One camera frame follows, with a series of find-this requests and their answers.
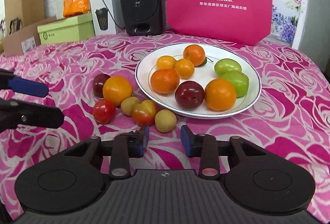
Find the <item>small red tomato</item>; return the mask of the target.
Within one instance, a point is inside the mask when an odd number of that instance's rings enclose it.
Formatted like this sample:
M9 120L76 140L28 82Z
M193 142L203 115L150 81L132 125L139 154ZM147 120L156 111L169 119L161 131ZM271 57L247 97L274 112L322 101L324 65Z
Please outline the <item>small red tomato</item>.
M96 122L108 124L116 114L116 107L109 101L99 100L93 107L93 116Z

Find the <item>dark red plum front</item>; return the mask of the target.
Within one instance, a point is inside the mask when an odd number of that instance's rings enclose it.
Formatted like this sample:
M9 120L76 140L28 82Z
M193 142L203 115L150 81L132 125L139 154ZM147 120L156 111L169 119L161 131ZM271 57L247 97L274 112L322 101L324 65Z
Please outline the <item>dark red plum front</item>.
M178 105L185 109L196 109L204 101L205 91L195 81L184 81L175 91L174 97Z

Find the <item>dark red plum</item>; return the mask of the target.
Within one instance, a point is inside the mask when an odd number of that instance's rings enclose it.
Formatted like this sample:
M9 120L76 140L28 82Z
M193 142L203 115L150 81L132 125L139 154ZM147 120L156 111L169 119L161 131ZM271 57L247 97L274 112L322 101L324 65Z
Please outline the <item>dark red plum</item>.
M205 91L195 81L184 81L175 91L174 97L178 105L185 109L196 109L204 101Z
M93 80L93 93L98 98L103 98L103 86L104 83L110 78L108 74L101 73L94 77Z

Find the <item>dark orange tangerine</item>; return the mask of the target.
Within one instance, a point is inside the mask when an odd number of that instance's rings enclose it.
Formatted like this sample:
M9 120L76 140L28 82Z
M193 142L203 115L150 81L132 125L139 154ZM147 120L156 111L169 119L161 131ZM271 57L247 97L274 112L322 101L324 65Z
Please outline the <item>dark orange tangerine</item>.
M177 89L180 77L175 70L161 69L151 76L151 88L159 94L169 94Z

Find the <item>large green tomato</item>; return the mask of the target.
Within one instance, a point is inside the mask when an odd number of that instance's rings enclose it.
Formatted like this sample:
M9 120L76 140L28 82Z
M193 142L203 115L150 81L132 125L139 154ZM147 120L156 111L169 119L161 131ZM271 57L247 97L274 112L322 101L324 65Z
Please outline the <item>large green tomato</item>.
M220 78L228 80L235 88L236 97L245 96L249 87L249 78L240 71L227 71L220 75Z

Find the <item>small yellow orange tangerine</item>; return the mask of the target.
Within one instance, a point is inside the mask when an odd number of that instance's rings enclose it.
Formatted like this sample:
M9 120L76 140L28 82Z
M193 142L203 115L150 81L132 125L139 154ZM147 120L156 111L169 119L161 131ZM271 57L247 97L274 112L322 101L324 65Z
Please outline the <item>small yellow orange tangerine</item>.
M158 70L174 70L176 62L172 56L161 56L157 59L156 67Z

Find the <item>yellow red small fruit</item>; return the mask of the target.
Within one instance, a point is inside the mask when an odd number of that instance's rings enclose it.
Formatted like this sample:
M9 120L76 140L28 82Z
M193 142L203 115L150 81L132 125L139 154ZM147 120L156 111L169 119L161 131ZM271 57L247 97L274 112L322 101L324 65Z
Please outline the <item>yellow red small fruit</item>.
M157 107L154 101L144 100L141 103L135 104L133 106L133 111L131 114L134 122L139 125L152 125L154 123L154 118L157 113Z

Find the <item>pale yellow small fruit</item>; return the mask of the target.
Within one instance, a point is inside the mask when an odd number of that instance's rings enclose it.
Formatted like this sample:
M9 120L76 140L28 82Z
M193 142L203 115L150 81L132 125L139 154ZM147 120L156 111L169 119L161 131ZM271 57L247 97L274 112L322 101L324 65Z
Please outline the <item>pale yellow small fruit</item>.
M158 132L169 133L175 128L177 118L170 110L162 109L156 114L154 121Z

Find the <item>yellow green small fruit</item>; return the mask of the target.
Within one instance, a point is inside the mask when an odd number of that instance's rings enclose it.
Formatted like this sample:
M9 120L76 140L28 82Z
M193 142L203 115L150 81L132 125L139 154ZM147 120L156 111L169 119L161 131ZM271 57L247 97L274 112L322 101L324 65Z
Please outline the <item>yellow green small fruit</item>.
M121 112L124 115L131 117L135 104L139 104L139 103L140 103L140 100L137 97L135 97L135 96L128 97L128 98L124 99L121 103L121 106L120 106Z

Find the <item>white ceramic plate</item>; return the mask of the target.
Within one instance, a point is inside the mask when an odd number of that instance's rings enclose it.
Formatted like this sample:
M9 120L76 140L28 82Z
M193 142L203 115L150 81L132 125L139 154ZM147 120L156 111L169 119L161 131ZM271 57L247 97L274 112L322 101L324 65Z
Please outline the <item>white ceramic plate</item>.
M195 72L191 77L192 81L199 83L202 87L206 87L207 83L217 78L214 71L214 65L218 60L230 58L240 64L242 73L245 73L249 78L249 87L247 94L236 100L230 109L217 112L209 109L205 103L194 110L187 110L176 102L174 93L166 95L158 94L151 88L151 76L157 70L156 62L161 56L172 56L176 60L183 58L184 49L189 46L189 43L174 43L159 47L154 51L146 54L137 64L135 68L135 80L141 91L155 103L171 110L181 116L203 120L217 120L220 118L231 117L250 109L259 99L262 90L261 78L257 70L242 56L228 50L224 47L214 45L199 44L205 51L207 63L195 68Z

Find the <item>orange on plate right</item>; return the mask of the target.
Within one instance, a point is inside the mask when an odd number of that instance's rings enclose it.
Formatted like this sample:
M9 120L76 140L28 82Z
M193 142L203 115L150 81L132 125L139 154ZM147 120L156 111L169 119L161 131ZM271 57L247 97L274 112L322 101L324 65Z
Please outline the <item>orange on plate right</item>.
M204 101L214 111L230 109L236 102L236 90L227 79L214 79L205 87Z

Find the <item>large orange on cloth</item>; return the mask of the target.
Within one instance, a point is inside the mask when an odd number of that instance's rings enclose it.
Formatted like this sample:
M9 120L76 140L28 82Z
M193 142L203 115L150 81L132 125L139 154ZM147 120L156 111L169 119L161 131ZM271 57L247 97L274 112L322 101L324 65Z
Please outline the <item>large orange on cloth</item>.
M104 99L118 107L121 103L133 94L131 83L122 76L108 78L102 89Z

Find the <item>dark red plum back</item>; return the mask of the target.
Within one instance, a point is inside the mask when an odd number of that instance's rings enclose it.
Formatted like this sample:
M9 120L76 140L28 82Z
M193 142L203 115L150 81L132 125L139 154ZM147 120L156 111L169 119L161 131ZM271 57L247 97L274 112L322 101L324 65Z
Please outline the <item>dark red plum back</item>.
M103 86L104 83L110 78L108 74L101 73L94 77L93 80L93 93L98 98L103 98Z

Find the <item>cardboard box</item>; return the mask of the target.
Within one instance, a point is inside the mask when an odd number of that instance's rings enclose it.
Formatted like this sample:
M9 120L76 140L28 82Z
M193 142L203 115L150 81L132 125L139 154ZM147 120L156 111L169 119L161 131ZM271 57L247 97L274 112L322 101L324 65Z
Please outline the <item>cardboard box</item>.
M45 17L44 0L5 0L7 36L2 40L6 56L22 56L41 45L38 27L56 21Z

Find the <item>green shoe box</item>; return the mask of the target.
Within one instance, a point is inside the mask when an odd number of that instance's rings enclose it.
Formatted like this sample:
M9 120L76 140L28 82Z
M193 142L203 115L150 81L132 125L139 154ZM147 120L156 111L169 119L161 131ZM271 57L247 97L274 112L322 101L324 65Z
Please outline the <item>green shoe box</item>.
M95 36L92 14L82 14L38 26L42 45L79 42Z

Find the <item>orange tangerine with leaf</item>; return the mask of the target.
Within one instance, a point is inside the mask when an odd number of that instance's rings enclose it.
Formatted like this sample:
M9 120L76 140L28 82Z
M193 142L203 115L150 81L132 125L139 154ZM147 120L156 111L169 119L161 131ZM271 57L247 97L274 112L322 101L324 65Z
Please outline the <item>orange tangerine with leaf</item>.
M195 67L204 66L208 61L213 62L206 57L204 49L197 44L187 46L183 51L183 57L190 60Z

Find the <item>pink rose tablecloth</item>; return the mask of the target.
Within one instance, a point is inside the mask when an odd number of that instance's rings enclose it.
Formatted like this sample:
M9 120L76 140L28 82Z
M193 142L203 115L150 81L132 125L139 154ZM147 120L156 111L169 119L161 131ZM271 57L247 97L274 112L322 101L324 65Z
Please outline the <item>pink rose tablecloth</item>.
M108 125L94 120L94 77L100 73L119 75L134 84L135 66L144 55L182 42L215 45L239 54L259 73L262 91L253 107L234 117L205 121L178 117L177 124L219 140L232 135L244 137L304 167L316 182L309 211L321 221L329 221L329 82L316 64L276 43L245 46L170 31L154 37L93 37L39 46L21 57L1 57L1 68L49 87L46 98L2 91L3 99L56 106L65 116L59 129L22 126L1 134L1 201L12 218L22 212L14 191L22 171L92 135L110 140L135 129L132 119L121 112Z

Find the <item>white cup box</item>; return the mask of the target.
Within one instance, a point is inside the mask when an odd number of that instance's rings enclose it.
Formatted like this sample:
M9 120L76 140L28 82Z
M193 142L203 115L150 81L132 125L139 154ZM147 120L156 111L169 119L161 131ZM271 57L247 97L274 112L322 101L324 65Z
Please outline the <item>white cup box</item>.
M124 31L120 0L90 0L96 36L118 34Z

